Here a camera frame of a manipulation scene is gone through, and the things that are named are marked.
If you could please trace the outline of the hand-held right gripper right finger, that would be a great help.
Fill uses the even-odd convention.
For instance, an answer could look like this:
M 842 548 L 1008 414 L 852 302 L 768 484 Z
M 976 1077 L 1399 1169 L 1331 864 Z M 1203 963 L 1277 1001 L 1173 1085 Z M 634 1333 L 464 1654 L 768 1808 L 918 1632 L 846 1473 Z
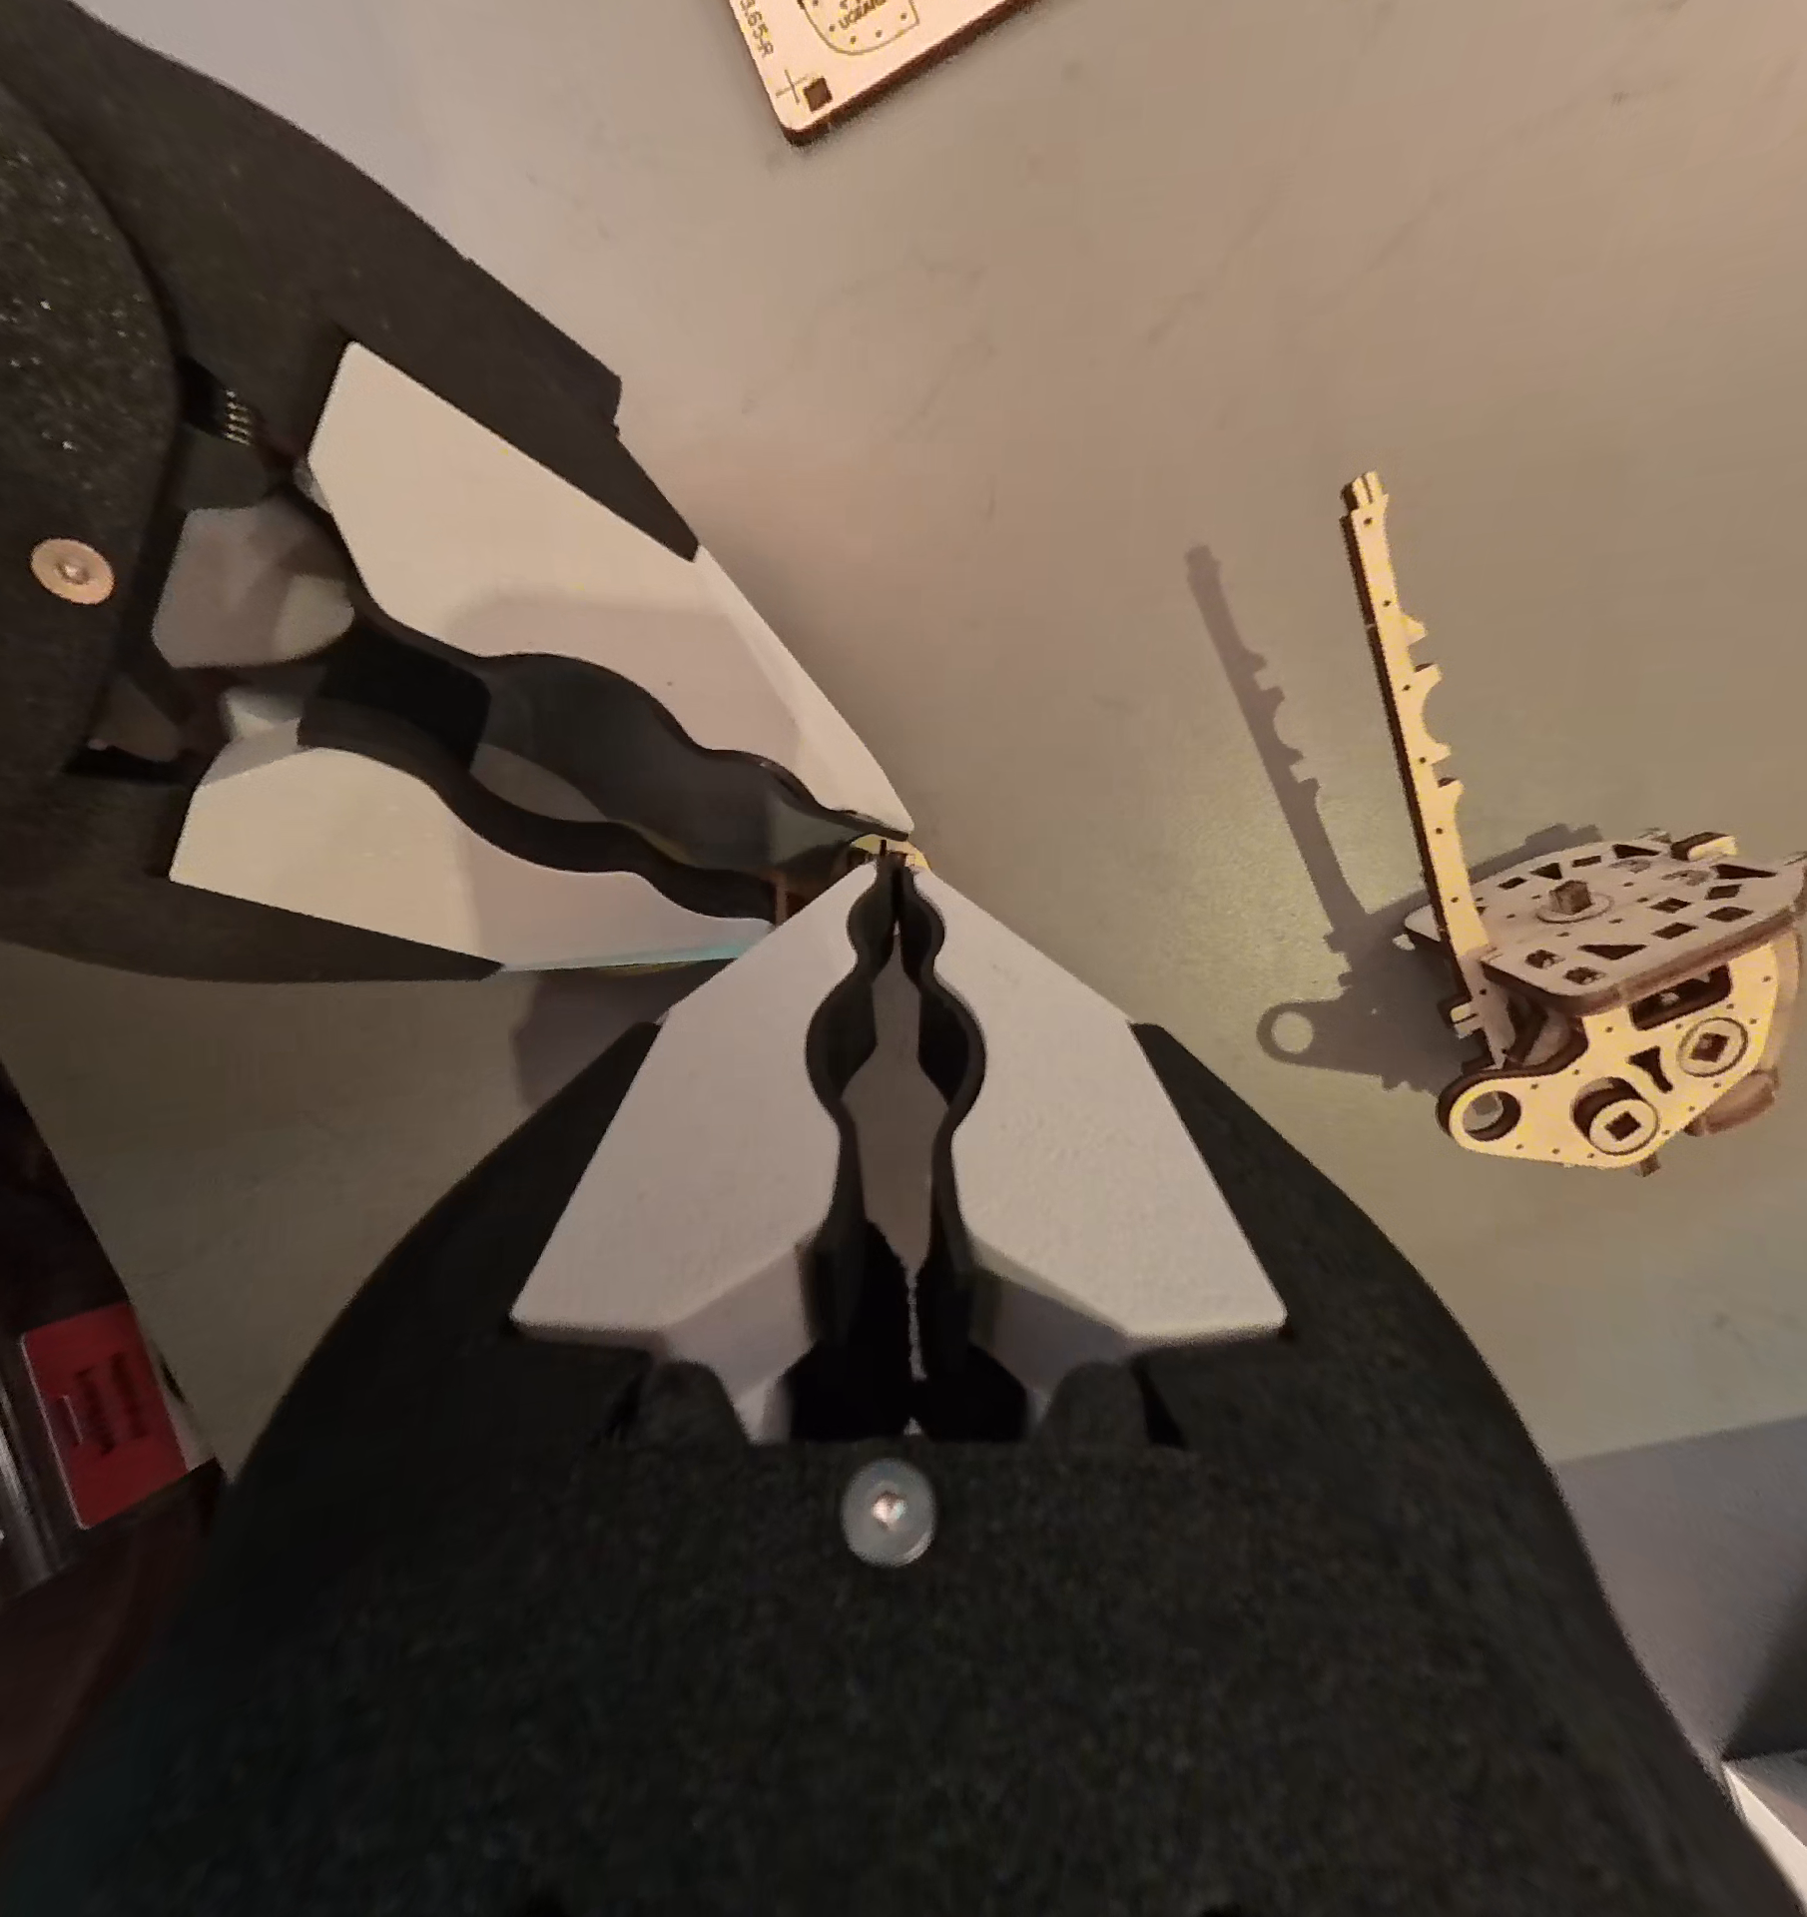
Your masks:
M 1277 1335 L 1287 1311 L 1131 1021 L 904 870 L 916 1063 L 942 1101 L 914 1417 L 1016 1443 L 1087 1367 Z

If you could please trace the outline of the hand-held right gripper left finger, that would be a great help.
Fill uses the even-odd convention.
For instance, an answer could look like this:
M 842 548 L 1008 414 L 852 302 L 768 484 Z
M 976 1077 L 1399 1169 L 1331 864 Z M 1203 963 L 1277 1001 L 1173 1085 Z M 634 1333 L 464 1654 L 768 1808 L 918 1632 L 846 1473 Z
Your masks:
M 846 1339 L 866 1263 L 846 1091 L 876 1051 L 900 864 L 864 864 L 674 1005 L 510 1305 L 524 1337 L 708 1371 L 752 1443 Z

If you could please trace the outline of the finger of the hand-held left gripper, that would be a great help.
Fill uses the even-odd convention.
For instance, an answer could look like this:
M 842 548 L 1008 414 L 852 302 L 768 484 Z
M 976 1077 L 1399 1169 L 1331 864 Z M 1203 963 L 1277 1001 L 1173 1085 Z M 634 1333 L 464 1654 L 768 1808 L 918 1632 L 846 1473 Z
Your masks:
M 872 752 L 706 550 L 682 558 L 349 344 L 305 454 L 367 598 L 470 660 L 564 660 L 648 696 L 692 748 L 792 776 L 908 838 Z
M 171 852 L 185 890 L 431 947 L 504 973 L 726 961 L 768 936 L 772 886 L 684 870 L 636 834 L 524 812 L 399 724 L 305 744 L 271 692 L 219 700 L 225 744 Z

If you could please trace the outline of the wooden model assembly with lever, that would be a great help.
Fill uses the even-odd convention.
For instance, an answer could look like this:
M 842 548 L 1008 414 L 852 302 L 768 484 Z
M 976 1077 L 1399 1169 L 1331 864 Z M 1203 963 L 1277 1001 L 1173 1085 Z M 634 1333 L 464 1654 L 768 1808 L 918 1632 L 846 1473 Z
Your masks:
M 1656 1169 L 1774 1109 L 1802 981 L 1807 854 L 1722 832 L 1597 838 L 1471 878 L 1461 780 L 1429 724 L 1443 674 L 1403 604 L 1377 472 L 1341 494 L 1363 616 L 1425 902 L 1403 936 L 1447 967 L 1473 1067 L 1435 1101 L 1479 1159 L 1569 1171 Z

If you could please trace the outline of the laser-cut wooden parts sheet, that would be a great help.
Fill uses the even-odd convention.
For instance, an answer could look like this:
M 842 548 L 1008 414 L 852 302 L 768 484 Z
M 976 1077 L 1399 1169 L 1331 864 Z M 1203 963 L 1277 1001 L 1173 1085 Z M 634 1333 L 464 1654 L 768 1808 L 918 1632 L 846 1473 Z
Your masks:
M 790 147 L 804 147 L 1028 3 L 728 3 Z

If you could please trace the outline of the clear holder with red label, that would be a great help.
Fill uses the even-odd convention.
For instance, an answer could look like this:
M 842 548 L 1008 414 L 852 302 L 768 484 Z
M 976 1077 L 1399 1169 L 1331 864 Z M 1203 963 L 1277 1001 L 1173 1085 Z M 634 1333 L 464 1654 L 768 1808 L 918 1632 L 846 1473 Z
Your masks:
M 0 1333 L 0 1616 L 199 1465 L 129 1307 Z

